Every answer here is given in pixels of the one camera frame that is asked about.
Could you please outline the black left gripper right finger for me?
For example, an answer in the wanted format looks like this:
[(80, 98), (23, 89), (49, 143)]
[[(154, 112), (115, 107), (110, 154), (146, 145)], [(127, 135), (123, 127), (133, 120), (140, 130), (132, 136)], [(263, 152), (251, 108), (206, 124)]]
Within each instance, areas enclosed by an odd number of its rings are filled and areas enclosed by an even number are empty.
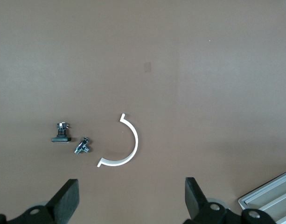
[(190, 219), (186, 224), (273, 224), (273, 218), (258, 209), (245, 209), (240, 215), (220, 203), (209, 202), (193, 177), (185, 179), (185, 203)]

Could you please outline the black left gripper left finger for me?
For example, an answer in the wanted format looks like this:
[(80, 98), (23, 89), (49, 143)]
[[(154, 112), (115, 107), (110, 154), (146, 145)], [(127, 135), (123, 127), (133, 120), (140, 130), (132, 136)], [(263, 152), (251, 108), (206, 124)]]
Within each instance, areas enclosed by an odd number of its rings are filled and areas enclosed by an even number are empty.
[(33, 206), (12, 220), (0, 214), (0, 224), (67, 224), (78, 205), (79, 182), (69, 179), (46, 205)]

